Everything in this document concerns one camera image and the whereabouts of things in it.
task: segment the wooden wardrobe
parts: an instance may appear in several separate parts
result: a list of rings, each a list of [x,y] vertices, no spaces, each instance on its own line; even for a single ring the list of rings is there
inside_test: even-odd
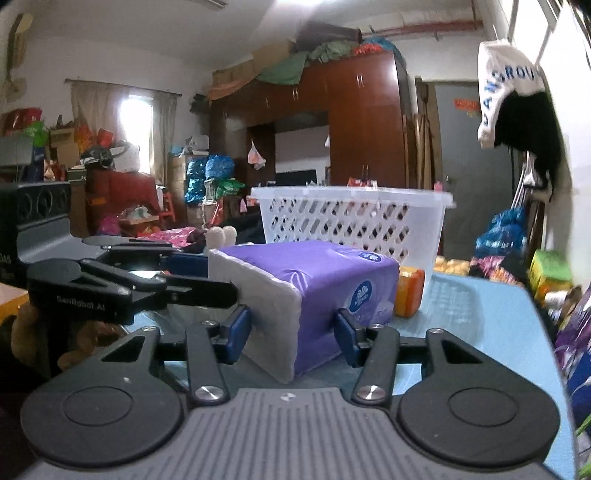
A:
[[[314,116],[329,124],[332,185],[347,185],[368,166],[379,186],[415,186],[408,78],[391,52],[312,64],[296,86],[254,80],[214,101],[210,151],[230,155],[247,186],[265,184],[275,179],[277,125]],[[258,171],[247,162],[252,141],[267,161]]]

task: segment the ceiling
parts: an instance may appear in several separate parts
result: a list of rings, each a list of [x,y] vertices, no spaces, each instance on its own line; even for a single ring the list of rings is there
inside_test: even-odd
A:
[[[108,41],[212,69],[292,37],[312,18],[334,24],[392,12],[470,7],[470,0],[226,0],[224,10],[203,0],[34,0],[33,36]]]

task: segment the bright window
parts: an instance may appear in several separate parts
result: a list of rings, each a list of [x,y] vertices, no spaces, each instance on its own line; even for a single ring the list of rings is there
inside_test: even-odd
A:
[[[119,110],[126,140],[139,146],[139,170],[150,173],[150,143],[152,138],[152,100],[130,96]]]

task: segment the orange stool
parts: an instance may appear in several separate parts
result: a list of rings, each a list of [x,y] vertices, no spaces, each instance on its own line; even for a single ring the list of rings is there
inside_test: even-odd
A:
[[[162,195],[162,198],[164,204],[164,211],[160,213],[160,220],[163,220],[166,217],[170,217],[173,219],[173,222],[176,223],[177,216],[174,214],[173,196],[169,193],[164,193]]]

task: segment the gray ribbed plate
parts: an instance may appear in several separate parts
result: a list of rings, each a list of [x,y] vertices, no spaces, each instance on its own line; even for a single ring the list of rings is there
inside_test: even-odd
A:
[[[159,452],[100,472],[40,462],[26,480],[544,480],[543,466],[512,472],[454,470],[420,456],[377,409],[347,403],[337,388],[238,392],[193,410]]]

